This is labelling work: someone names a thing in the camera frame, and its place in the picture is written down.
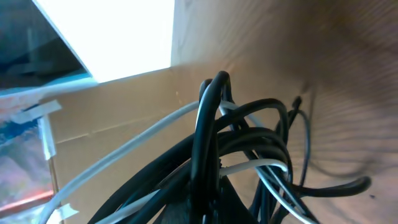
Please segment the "tape strip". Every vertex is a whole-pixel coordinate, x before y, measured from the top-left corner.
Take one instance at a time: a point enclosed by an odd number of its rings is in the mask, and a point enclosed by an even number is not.
[[[62,205],[60,208],[56,209],[53,214],[51,214],[47,223],[60,223],[72,215],[76,215],[79,211],[71,208],[70,203]]]
[[[38,120],[40,138],[42,139],[43,151],[45,160],[49,160],[51,157],[57,154],[55,150],[54,139],[52,137],[50,119],[48,115],[44,115]]]
[[[34,119],[40,118],[46,114],[52,113],[60,109],[62,109],[62,107],[58,103],[58,101],[53,100],[51,102],[36,106],[30,110],[13,114],[11,115],[11,121],[17,124],[24,124],[28,121],[33,121]]]

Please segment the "wood grain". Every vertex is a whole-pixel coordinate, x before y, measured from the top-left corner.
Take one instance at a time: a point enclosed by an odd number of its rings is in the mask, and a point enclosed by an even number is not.
[[[218,70],[231,74],[237,103],[302,94],[312,119],[313,157],[307,186],[370,175],[372,187],[347,198],[306,198],[322,223],[398,222],[398,6],[370,1],[175,2],[173,80],[180,103]],[[258,114],[270,127],[277,114]],[[300,175],[303,124],[290,134]],[[244,160],[231,155],[225,163]],[[248,204],[255,175],[232,183]],[[297,223],[288,217],[285,223]]]

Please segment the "cable bundle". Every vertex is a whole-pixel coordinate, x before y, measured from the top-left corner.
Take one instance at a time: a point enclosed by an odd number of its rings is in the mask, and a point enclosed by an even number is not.
[[[162,208],[155,223],[281,223],[289,213],[304,223],[318,223],[302,202],[302,197],[345,197],[364,192],[371,185],[369,177],[351,183],[311,189],[304,187],[310,158],[310,125],[299,110],[275,99],[263,99],[236,106],[231,94],[229,75],[217,74],[200,87],[200,102],[191,103],[168,115],[157,124],[108,154],[68,183],[46,204],[39,223],[45,223],[59,202],[88,179],[122,158],[180,116],[194,110],[198,116],[195,133],[180,141],[145,166],[122,185],[95,213],[89,223],[147,223]],[[217,109],[223,116],[215,119]],[[280,121],[275,130],[264,128],[253,112],[273,108]],[[297,114],[306,126],[303,172],[298,185],[293,184],[292,161],[287,150],[289,128]],[[257,127],[249,127],[249,118]],[[249,162],[222,167],[220,157],[243,152]],[[227,175],[255,167],[260,177],[252,205],[247,209],[239,199]],[[275,210],[277,201],[281,206]]]

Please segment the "wooden surface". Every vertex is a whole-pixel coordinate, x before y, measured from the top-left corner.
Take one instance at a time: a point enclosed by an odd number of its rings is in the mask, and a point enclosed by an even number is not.
[[[354,197],[306,198],[315,216],[322,223],[398,223],[395,0],[176,0],[174,23],[171,71],[180,104],[197,100],[200,82],[219,70],[231,74],[239,104],[274,97],[289,106],[301,94],[313,128],[306,185],[326,187],[362,175],[373,180]],[[277,118],[274,111],[258,116],[270,127]],[[288,145],[296,181],[302,128],[298,119]],[[231,181],[248,204],[255,174]]]

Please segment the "white light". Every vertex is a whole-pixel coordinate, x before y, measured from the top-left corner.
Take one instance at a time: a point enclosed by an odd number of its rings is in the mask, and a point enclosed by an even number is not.
[[[174,0],[34,0],[98,82],[170,67]]]

